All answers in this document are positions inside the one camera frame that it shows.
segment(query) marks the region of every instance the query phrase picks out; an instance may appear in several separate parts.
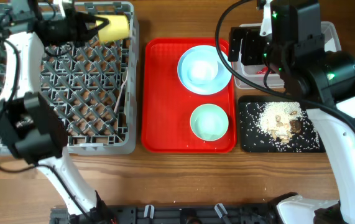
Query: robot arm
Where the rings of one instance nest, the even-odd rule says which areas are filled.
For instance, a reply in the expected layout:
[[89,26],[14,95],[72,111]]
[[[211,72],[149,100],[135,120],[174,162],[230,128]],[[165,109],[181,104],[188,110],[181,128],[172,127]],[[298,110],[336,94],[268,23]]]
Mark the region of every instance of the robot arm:
[[[42,18],[37,1],[12,0],[11,3],[12,21],[1,33],[9,43],[5,44],[6,80],[0,96],[3,143],[16,159],[33,164],[51,181],[67,206],[70,223],[112,223],[114,215],[82,178],[68,150],[63,150],[67,132],[40,93],[40,64],[45,46],[65,42],[81,46],[109,21],[76,12],[73,1],[59,2],[63,6],[63,19],[56,21]],[[88,30],[86,23],[96,20],[103,23]],[[17,86],[14,86],[15,79],[18,79]],[[14,88],[17,91],[9,101]]]
[[[294,96],[287,98],[343,112],[344,119],[355,126],[355,59],[346,52],[325,52],[318,1],[257,0],[257,6],[264,9],[261,28],[233,27],[229,60],[237,61],[237,52],[241,52],[244,65],[266,64]],[[336,221],[334,215],[342,222],[355,223],[355,133],[323,110],[310,107],[307,112],[325,145],[340,202],[332,207],[336,201],[287,198],[277,205],[286,224]]]

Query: black cutting board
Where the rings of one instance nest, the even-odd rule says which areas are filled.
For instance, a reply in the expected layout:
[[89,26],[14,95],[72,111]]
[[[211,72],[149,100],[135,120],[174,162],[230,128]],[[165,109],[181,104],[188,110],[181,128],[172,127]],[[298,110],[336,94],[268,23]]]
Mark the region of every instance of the black cutting board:
[[260,132],[254,125],[268,102],[290,102],[276,96],[242,96],[238,101],[239,133],[241,149],[246,152],[325,152],[322,141],[313,123],[308,119],[304,107],[303,118],[300,118],[302,131],[294,134],[288,144],[274,140],[271,135]]

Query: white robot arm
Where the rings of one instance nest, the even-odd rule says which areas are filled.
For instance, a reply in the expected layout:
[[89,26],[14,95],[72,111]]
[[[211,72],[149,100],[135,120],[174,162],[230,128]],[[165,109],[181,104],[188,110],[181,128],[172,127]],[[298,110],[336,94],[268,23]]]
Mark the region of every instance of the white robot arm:
[[51,26],[68,27],[71,32],[65,32],[61,38],[64,41],[71,38],[75,45],[80,45],[90,40],[101,27],[92,30],[79,27],[76,31],[74,26],[83,23],[86,27],[87,20],[103,19],[76,12],[73,1],[59,2],[63,5],[63,19],[60,21],[45,21],[37,8],[37,1],[14,0],[11,3],[18,12],[11,14],[13,25],[6,32],[11,35],[5,41],[6,80],[0,95],[0,135],[3,142],[14,157],[33,164],[51,181],[67,206],[71,223],[113,223],[114,215],[82,178],[68,150],[63,149],[67,144],[67,133],[40,93],[40,64],[45,46],[62,44],[57,34],[47,34]]
[[[355,118],[355,97],[338,103],[337,108]],[[347,124],[321,111],[307,110],[325,146],[339,189],[343,220],[355,224],[355,134]],[[315,210],[329,208],[337,201],[309,200],[294,196],[281,201],[277,209],[286,224],[313,223]]]

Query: green light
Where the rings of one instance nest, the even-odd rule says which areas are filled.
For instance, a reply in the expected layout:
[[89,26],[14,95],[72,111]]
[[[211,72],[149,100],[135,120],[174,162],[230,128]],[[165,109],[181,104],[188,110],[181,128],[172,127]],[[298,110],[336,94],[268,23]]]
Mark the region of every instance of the green light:
[[326,75],[326,77],[328,77],[329,80],[332,80],[336,75],[335,74],[332,74],[332,73],[329,73]]

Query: light blue plate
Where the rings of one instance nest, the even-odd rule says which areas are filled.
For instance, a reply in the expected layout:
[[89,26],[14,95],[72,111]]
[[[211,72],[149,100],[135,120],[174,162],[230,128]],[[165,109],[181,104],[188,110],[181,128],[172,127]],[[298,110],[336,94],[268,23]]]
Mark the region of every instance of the light blue plate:
[[[213,57],[213,60],[217,61],[218,64],[217,76],[212,81],[209,81],[205,84],[193,83],[188,77],[189,68],[183,65],[183,61],[188,56],[188,54],[197,50],[207,51],[209,53],[207,57]],[[228,60],[227,55],[223,52],[222,54],[224,58]],[[187,50],[178,61],[177,74],[178,78],[180,79],[181,83],[184,85],[185,88],[199,95],[212,95],[218,93],[222,89],[224,89],[231,80],[231,73],[221,63],[221,60],[216,51],[216,47],[212,47],[209,45],[199,45]]]

